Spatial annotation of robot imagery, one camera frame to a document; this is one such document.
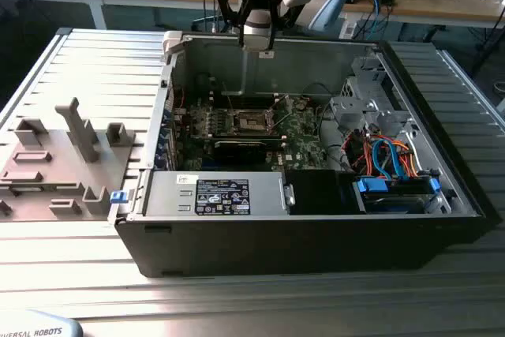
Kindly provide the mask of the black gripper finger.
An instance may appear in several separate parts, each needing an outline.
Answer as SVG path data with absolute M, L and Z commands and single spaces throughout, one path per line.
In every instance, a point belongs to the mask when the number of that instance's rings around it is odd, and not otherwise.
M 279 15 L 279 4 L 277 0 L 271 0 L 269 5 L 269 13 L 271 16 L 271 31 L 269 35 L 267 49 L 270 51 L 273 49 L 275 43 L 275 35 L 278 31 L 283 31 L 285 29 L 292 28 L 300 16 L 305 5 L 299 5 L 295 7 L 289 7 L 286 13 L 282 16 Z
M 230 6 L 230 0 L 217 0 L 219 9 L 223 15 L 223 20 L 227 27 L 233 26 L 238 29 L 238 43 L 240 47 L 244 46 L 245 22 L 252 10 L 253 0 L 241 0 L 238 11 L 233 11 Z

